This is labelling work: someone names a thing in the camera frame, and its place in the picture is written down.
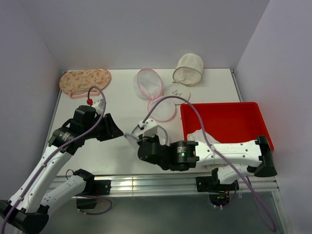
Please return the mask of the grey-trimmed white mesh laundry bag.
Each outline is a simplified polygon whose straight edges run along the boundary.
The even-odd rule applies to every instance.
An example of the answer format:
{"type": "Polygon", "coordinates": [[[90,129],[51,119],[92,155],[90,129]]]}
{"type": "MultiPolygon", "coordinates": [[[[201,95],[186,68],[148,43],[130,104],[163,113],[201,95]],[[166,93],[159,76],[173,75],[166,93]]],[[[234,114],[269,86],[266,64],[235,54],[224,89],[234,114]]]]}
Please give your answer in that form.
{"type": "Polygon", "coordinates": [[[159,126],[150,126],[147,125],[141,130],[138,126],[133,130],[132,133],[125,133],[124,138],[127,139],[128,143],[133,146],[135,150],[139,148],[138,141],[143,138],[150,138],[158,136],[159,142],[161,145],[169,145],[170,138],[167,131],[159,126]]]}

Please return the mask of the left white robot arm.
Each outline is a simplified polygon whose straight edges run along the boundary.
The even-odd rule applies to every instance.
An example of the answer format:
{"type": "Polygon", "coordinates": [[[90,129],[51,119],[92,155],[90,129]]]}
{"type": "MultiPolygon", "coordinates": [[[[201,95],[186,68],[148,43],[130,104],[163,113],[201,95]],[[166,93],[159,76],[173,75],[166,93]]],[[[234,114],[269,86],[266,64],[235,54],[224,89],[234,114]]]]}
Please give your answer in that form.
{"type": "Polygon", "coordinates": [[[105,107],[81,105],[73,118],[56,129],[41,160],[19,190],[8,200],[1,200],[0,215],[5,232],[10,224],[26,234],[38,234],[47,224],[50,215],[73,196],[96,197],[95,176],[79,169],[63,184],[48,192],[60,169],[71,159],[85,141],[107,141],[123,136],[105,107]]]}

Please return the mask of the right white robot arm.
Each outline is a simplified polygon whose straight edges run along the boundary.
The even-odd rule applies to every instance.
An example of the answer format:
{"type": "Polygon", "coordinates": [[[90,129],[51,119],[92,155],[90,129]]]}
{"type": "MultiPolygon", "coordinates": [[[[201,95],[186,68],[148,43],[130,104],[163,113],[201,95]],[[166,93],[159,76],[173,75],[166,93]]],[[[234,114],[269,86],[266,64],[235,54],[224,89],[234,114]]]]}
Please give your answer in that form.
{"type": "Polygon", "coordinates": [[[242,143],[215,143],[177,141],[162,145],[158,136],[143,138],[138,143],[140,160],[159,166],[163,170],[187,171],[192,168],[223,165],[215,170],[211,185],[222,190],[239,178],[239,174],[255,177],[277,175],[270,144],[265,136],[242,143]]]}

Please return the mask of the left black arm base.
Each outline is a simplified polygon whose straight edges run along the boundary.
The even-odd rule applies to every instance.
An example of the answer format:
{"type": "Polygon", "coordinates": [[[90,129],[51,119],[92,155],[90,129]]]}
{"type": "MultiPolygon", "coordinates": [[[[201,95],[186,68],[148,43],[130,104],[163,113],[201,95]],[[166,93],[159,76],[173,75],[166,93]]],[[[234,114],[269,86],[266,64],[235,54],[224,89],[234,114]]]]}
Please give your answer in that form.
{"type": "Polygon", "coordinates": [[[113,204],[107,198],[99,198],[110,194],[110,180],[95,180],[89,189],[85,189],[78,194],[76,198],[76,207],[79,210],[92,210],[97,205],[101,205],[111,209],[113,204]]]}

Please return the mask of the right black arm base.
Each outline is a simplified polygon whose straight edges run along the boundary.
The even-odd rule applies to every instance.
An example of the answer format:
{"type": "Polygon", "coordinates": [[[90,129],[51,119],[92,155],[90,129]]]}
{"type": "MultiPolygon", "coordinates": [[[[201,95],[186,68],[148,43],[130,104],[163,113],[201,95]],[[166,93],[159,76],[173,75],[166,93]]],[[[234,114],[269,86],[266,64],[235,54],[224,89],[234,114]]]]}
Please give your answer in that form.
{"type": "Polygon", "coordinates": [[[198,193],[207,193],[209,201],[214,207],[223,208],[229,205],[235,198],[239,189],[237,180],[232,184],[220,184],[214,181],[213,176],[198,176],[196,180],[196,189],[198,193]]]}

